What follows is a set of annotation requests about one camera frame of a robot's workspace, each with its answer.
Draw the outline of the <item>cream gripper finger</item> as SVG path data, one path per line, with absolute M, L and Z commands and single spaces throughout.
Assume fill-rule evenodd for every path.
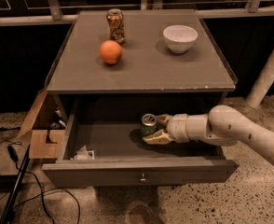
M 169 114 L 157 115 L 156 119 L 157 119 L 158 127 L 166 128 L 171 118 L 172 118 L 172 115 L 169 115 Z
M 160 129 L 153 134 L 145 136 L 143 140 L 148 145 L 168 145 L 173 141 L 173 139 L 163 129 Z

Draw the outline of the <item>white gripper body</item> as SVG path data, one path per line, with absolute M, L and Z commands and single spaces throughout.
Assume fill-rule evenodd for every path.
M 166 131 L 172 141 L 176 143 L 188 143 L 189 138 L 186 131 L 187 114 L 172 116 L 166 126 Z

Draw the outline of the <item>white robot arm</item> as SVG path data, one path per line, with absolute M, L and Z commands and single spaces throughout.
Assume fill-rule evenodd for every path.
M 217 105 L 202 115 L 164 114 L 152 118 L 156 122 L 151 126 L 158 129 L 144 134 L 148 145 L 202 141 L 214 146 L 233 146 L 241 141 L 274 166 L 274 132 L 230 106 Z

